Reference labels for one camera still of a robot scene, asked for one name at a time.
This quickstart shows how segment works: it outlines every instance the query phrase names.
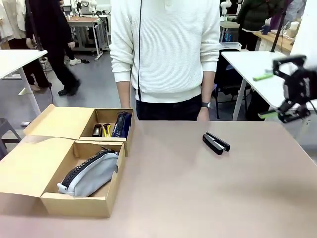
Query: zipper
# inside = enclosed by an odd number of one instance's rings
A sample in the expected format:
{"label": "zipper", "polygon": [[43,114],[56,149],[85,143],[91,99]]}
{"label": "zipper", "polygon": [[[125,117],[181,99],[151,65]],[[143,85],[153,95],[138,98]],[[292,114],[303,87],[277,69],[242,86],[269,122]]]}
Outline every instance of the zipper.
{"label": "zipper", "polygon": [[124,126],[124,121],[126,116],[127,116],[127,113],[119,114],[117,124],[115,125],[115,129],[114,129],[115,133],[113,137],[122,137],[123,126]]}
{"label": "zipper", "polygon": [[73,168],[64,178],[63,182],[61,182],[62,185],[64,185],[65,187],[69,187],[70,183],[74,180],[74,178],[80,173],[82,172],[88,165],[90,165],[92,162],[96,161],[97,159],[101,158],[103,155],[108,154],[108,153],[115,153],[117,154],[117,152],[115,152],[114,150],[108,150],[106,148],[103,148],[102,151],[99,151],[98,153],[96,153],[94,156],[90,157],[88,160],[86,160],[85,162],[81,163],[80,165],[76,166],[75,168]]}

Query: box lid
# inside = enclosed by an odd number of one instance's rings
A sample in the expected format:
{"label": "box lid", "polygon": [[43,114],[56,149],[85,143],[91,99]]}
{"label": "box lid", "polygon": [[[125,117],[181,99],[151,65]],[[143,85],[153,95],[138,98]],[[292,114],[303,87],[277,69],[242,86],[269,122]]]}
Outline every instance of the box lid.
{"label": "box lid", "polygon": [[40,197],[75,141],[28,137],[0,161],[0,192]]}
{"label": "box lid", "polygon": [[94,108],[55,107],[50,104],[24,129],[24,133],[78,140],[94,110]]}

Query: hand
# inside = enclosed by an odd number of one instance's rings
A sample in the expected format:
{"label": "hand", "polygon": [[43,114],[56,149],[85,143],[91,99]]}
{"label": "hand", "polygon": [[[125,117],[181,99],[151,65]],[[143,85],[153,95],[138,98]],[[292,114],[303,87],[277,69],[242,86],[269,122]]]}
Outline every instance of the hand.
{"label": "hand", "polygon": [[197,121],[210,121],[208,108],[201,108],[197,117]]}
{"label": "hand", "polygon": [[28,48],[34,49],[34,45],[31,38],[26,38],[26,45],[28,46]]}
{"label": "hand", "polygon": [[69,43],[68,43],[68,47],[70,47],[71,49],[72,49],[72,48],[75,48],[75,42],[74,42],[74,41],[69,42]]}

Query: black pants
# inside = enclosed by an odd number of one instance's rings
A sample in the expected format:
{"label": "black pants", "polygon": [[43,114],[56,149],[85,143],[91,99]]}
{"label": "black pants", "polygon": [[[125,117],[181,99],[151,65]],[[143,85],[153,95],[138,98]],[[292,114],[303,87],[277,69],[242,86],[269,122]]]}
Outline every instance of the black pants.
{"label": "black pants", "polygon": [[63,45],[52,45],[45,47],[48,51],[48,59],[57,78],[66,89],[70,89],[76,84],[76,77],[64,63],[65,47]]}
{"label": "black pants", "polygon": [[139,120],[197,120],[201,107],[201,95],[180,103],[136,101]]}
{"label": "black pants", "polygon": [[65,51],[66,51],[66,55],[69,57],[70,60],[75,59],[75,54],[74,54],[73,50],[70,47],[68,47],[68,45],[66,45]]}
{"label": "black pants", "polygon": [[239,38],[238,42],[242,45],[242,49],[247,49],[248,51],[255,51],[258,37],[253,35],[252,32],[247,32],[239,28]]}
{"label": "black pants", "polygon": [[[12,50],[28,50],[25,39],[12,39],[9,41],[10,49]],[[49,81],[46,78],[43,68],[38,59],[26,64],[22,67],[25,76],[29,84],[34,85],[35,81],[31,74],[34,75],[38,86],[41,88],[47,88],[49,86]]]}

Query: open cardboard box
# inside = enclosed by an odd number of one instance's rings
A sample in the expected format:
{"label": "open cardboard box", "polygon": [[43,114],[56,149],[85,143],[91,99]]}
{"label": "open cardboard box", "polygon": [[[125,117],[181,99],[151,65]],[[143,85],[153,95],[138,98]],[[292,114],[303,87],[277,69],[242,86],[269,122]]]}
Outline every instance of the open cardboard box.
{"label": "open cardboard box", "polygon": [[[118,113],[132,114],[127,138],[92,137],[96,124],[110,123],[112,134]],[[26,135],[60,137],[84,141],[123,142],[126,156],[132,142],[134,131],[133,109],[94,109],[55,107],[50,104],[32,123],[24,129]]]}
{"label": "open cardboard box", "polygon": [[[27,137],[0,161],[0,192],[39,197],[49,214],[109,217],[120,184],[125,153],[122,142],[74,141],[42,136]],[[102,147],[119,152],[118,171],[90,197],[73,197],[58,192],[70,170]]]}

